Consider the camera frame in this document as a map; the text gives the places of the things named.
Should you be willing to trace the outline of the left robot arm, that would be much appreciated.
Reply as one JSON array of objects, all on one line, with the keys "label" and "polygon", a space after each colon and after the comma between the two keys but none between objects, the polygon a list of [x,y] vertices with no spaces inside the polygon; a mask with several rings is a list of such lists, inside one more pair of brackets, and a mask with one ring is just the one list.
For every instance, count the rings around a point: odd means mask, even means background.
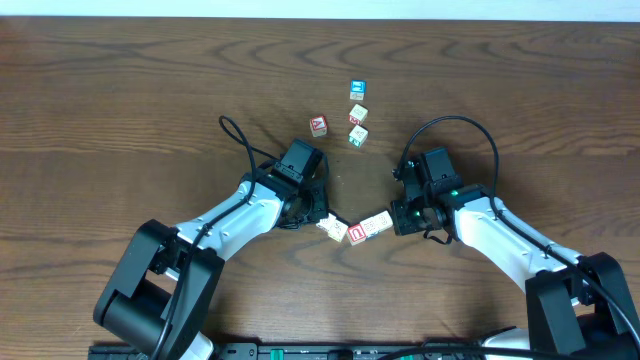
[{"label": "left robot arm", "polygon": [[94,321],[150,359],[209,359],[201,328],[225,263],[274,228],[296,230],[328,215],[326,155],[296,139],[253,165],[236,191],[175,226],[149,220],[134,233],[93,312]]}]

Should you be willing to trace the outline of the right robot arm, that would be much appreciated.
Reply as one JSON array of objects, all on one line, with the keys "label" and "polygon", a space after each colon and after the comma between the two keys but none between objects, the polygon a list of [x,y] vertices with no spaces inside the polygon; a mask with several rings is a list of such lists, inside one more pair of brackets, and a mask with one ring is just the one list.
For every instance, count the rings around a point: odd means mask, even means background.
[{"label": "right robot arm", "polygon": [[494,191],[464,185],[449,154],[437,148],[403,157],[393,172],[404,196],[392,202],[398,235],[436,230],[483,254],[525,294],[528,326],[481,340],[486,359],[636,359],[639,319],[619,263],[606,253],[584,256],[515,216]]}]

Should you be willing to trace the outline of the cream block with yellow side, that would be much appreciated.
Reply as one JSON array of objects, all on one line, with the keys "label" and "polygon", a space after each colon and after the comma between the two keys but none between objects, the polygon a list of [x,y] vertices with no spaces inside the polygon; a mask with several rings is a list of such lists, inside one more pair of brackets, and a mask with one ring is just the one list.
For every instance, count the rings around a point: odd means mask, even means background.
[{"label": "cream block with yellow side", "polygon": [[326,218],[321,219],[316,226],[325,232],[329,232],[336,221],[336,216],[329,213]]}]

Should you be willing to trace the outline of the plain cream wooden block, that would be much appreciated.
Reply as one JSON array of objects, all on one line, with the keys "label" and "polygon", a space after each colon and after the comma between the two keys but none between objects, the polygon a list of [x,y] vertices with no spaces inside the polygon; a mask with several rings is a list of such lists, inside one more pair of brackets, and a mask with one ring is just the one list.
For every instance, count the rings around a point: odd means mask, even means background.
[{"label": "plain cream wooden block", "polygon": [[387,210],[375,215],[374,220],[378,232],[386,231],[394,226],[393,219]]}]

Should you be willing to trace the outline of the blue-edged number 3 block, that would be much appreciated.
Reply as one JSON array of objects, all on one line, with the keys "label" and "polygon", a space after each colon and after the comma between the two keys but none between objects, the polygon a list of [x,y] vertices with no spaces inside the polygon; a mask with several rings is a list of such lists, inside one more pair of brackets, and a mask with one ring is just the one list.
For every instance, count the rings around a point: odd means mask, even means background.
[{"label": "blue-edged number 3 block", "polygon": [[360,225],[364,231],[365,238],[369,239],[380,232],[380,225],[376,217],[370,217],[360,222]]}]

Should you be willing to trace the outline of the red U wooden block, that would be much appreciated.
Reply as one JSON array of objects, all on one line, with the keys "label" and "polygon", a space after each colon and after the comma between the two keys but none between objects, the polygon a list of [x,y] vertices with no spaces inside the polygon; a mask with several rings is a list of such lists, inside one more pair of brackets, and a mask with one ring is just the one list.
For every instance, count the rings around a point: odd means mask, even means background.
[{"label": "red U wooden block", "polygon": [[352,246],[355,246],[367,239],[367,234],[361,224],[356,224],[347,229],[347,236]]}]

